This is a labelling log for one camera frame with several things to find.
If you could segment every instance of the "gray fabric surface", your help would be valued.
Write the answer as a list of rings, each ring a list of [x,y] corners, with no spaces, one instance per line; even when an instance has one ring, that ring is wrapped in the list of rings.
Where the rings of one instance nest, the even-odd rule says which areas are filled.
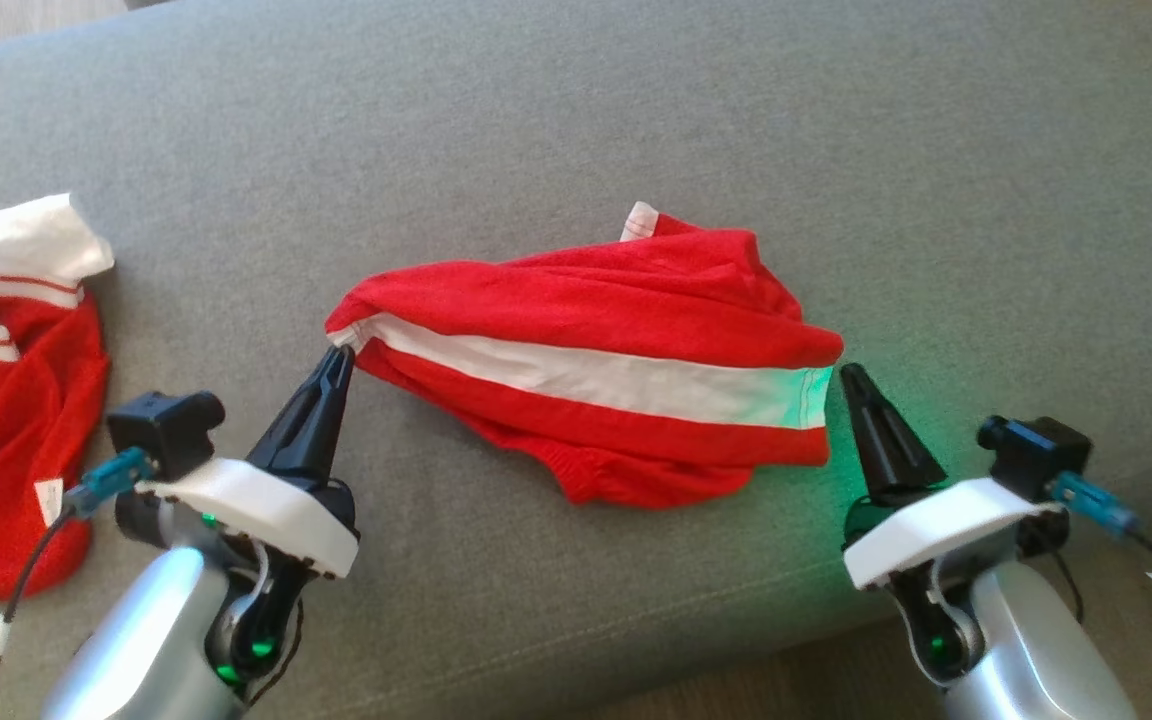
[[[167,3],[0,45],[0,207],[63,190],[118,253],[109,401],[211,388],[227,454],[358,279],[613,240],[649,200],[759,232],[952,473],[982,416],[1051,414],[1152,511],[1152,5]],[[357,378],[358,561],[253,717],[538,717],[873,616],[829,416],[829,468],[646,514]],[[150,556],[103,520],[24,605],[9,712]]]

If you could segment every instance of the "red and white clothing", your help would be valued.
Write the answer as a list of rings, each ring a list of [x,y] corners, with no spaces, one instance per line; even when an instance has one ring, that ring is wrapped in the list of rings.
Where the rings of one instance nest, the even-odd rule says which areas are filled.
[[[81,281],[113,263],[68,195],[0,210],[0,600],[76,480],[100,419],[109,357]],[[26,592],[67,578],[86,552],[88,524],[70,523]]]
[[[326,333],[545,462],[573,502],[659,509],[736,492],[758,465],[828,460],[841,338],[804,323],[753,233],[645,204],[617,243],[366,279]]]

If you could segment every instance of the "blue connector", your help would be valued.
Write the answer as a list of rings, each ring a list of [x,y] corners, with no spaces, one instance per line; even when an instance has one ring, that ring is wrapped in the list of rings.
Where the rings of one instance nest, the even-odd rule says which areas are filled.
[[[154,479],[154,462],[150,456],[141,447],[129,447],[90,473],[84,473],[77,486],[65,492],[61,507],[70,509],[75,518],[91,518],[106,500],[136,487],[141,480]]]
[[[1137,525],[1135,511],[1128,510],[1119,498],[1093,486],[1078,473],[1064,471],[1058,475],[1055,487],[1052,488],[1052,500],[1096,521],[1097,525],[1108,530],[1115,538],[1123,537]]]

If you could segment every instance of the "stitching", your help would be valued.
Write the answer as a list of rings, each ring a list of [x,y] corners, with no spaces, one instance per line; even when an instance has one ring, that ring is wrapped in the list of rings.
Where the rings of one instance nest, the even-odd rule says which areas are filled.
[[[749,582],[735,585],[735,588],[718,589],[718,591],[700,593],[698,596],[689,597],[685,600],[667,602],[667,605],[658,606],[650,611],[635,612],[632,615],[626,615],[621,619],[609,620],[607,623],[591,626],[591,628],[585,628],[584,630],[576,630],[576,632],[561,635],[561,637],[536,643],[532,644],[532,646],[518,647],[518,650],[503,653],[503,655],[495,655],[492,657],[492,659],[467,667],[461,667],[461,669],[448,670],[448,673],[435,675],[433,679],[422,680],[417,683],[394,688],[392,691],[372,696],[365,700],[349,703],[349,705],[334,710],[333,712],[334,714],[339,714],[339,712],[343,710],[361,710],[364,707],[381,705],[381,703],[393,702],[394,698],[410,696],[410,694],[426,691],[426,689],[433,689],[435,692],[441,692],[445,691],[445,689],[462,685],[471,682],[471,680],[479,679],[480,676],[499,675],[500,673],[503,673],[503,670],[508,670],[511,667],[529,661],[532,655],[539,655],[539,653],[544,653],[545,651],[550,651],[558,646],[563,646],[563,644],[571,644],[574,641],[575,646],[578,647],[582,646],[582,644],[616,637],[619,634],[628,632],[626,626],[636,623],[636,621],[645,617],[681,617],[689,614],[691,611],[697,611],[702,602],[715,600],[717,598],[721,598],[721,600],[727,601],[737,594],[751,591],[765,591],[765,589],[783,583],[786,579],[796,578],[799,577],[799,575],[810,573],[818,568],[824,568],[825,566],[832,566],[834,563],[835,562],[833,561],[817,562],[817,564],[809,564],[805,566],[805,568],[780,573],[778,575],[772,575],[772,577],[750,579]]]

